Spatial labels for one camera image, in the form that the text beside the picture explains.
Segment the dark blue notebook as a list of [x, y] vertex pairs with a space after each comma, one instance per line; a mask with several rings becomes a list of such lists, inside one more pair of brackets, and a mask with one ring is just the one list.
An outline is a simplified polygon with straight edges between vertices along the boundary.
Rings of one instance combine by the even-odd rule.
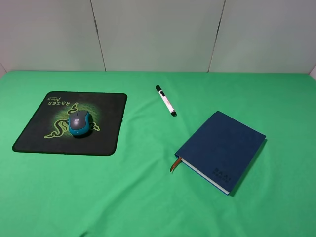
[[175, 153], [205, 180], [229, 195], [266, 136], [216, 111]]

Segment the grey teal wireless mouse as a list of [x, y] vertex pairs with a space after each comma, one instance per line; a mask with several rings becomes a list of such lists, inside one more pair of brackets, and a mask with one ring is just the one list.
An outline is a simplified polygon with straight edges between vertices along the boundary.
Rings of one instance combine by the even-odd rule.
[[90, 113], [86, 110], [80, 110], [70, 113], [68, 125], [69, 132], [75, 137], [84, 136], [89, 131]]

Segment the black green Razer mouse pad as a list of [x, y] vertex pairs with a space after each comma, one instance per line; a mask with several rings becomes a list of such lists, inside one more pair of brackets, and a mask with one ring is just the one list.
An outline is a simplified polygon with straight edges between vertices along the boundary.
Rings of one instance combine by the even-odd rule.
[[[65, 155], [110, 156], [117, 148], [125, 93], [51, 91], [18, 136], [13, 151]], [[89, 112], [89, 131], [69, 132], [69, 115]]]

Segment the brown bookmark ribbon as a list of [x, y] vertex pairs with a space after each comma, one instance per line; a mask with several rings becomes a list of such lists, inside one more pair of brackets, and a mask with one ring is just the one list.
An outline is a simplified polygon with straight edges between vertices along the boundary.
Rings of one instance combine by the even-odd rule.
[[181, 163], [182, 158], [178, 157], [177, 160], [172, 164], [171, 168], [170, 168], [170, 173], [173, 172], [173, 170], [178, 166], [179, 163]]

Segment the green tablecloth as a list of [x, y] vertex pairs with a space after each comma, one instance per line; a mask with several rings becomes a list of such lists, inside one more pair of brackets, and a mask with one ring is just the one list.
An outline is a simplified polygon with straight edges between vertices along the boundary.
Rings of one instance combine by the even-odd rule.
[[[116, 152], [14, 152], [50, 91], [125, 93]], [[184, 164], [169, 172], [215, 111], [267, 137], [231, 196]], [[9, 72], [0, 80], [0, 234], [313, 237], [316, 82], [306, 74]]]

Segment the white black marker pen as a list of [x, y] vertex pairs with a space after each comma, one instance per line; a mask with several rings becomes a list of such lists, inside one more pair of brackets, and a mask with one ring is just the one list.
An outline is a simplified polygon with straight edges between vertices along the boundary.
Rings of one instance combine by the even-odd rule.
[[166, 105], [166, 107], [168, 108], [170, 114], [175, 117], [176, 111], [174, 110], [173, 106], [171, 105], [171, 103], [169, 102], [167, 96], [164, 94], [163, 90], [161, 89], [161, 87], [159, 85], [155, 86], [158, 94], [160, 95], [161, 99], [163, 100], [164, 104]]

